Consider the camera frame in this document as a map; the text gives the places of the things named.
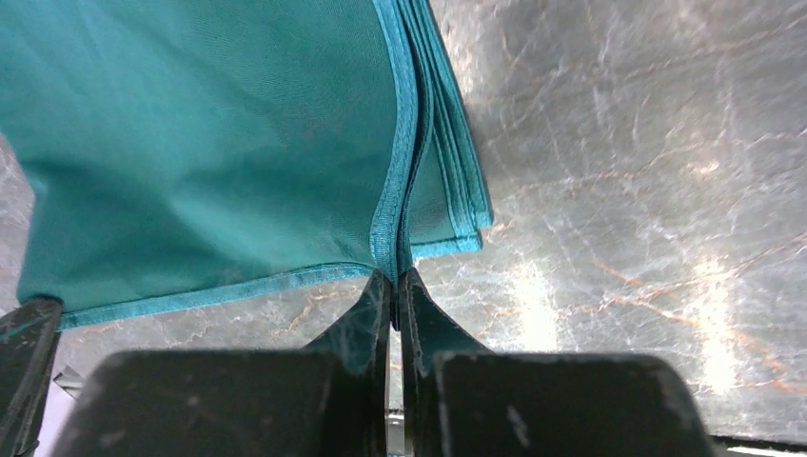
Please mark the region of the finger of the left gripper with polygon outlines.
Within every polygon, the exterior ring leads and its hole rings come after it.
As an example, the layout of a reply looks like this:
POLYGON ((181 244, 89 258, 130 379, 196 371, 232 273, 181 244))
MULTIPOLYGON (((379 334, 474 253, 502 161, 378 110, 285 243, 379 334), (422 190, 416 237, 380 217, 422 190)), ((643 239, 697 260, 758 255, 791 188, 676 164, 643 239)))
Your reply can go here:
POLYGON ((62 303, 34 297, 1 318, 1 457, 38 447, 62 303))

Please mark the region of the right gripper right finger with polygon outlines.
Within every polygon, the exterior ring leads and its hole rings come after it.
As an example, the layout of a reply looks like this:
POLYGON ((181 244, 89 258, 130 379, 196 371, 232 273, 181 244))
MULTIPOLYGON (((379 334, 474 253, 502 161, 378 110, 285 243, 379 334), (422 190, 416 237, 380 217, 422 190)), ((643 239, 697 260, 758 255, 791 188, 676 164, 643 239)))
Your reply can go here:
POLYGON ((398 283, 405 448, 414 456, 711 456, 679 375, 636 353, 496 353, 398 283))

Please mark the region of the teal cloth napkin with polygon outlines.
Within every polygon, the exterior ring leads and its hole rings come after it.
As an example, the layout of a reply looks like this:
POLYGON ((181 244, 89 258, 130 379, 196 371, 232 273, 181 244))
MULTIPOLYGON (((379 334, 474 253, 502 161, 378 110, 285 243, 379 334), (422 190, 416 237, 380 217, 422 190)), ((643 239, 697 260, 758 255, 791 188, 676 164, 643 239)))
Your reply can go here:
POLYGON ((425 1, 5 1, 20 301, 76 328, 480 249, 493 220, 425 1))

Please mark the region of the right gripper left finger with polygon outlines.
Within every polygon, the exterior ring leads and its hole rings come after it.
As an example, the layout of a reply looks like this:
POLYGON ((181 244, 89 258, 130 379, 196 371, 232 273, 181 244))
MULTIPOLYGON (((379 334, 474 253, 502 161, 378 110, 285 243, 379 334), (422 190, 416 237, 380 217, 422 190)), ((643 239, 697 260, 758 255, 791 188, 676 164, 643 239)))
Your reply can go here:
POLYGON ((57 456, 384 456, 390 281, 298 349, 146 350, 89 377, 57 456))

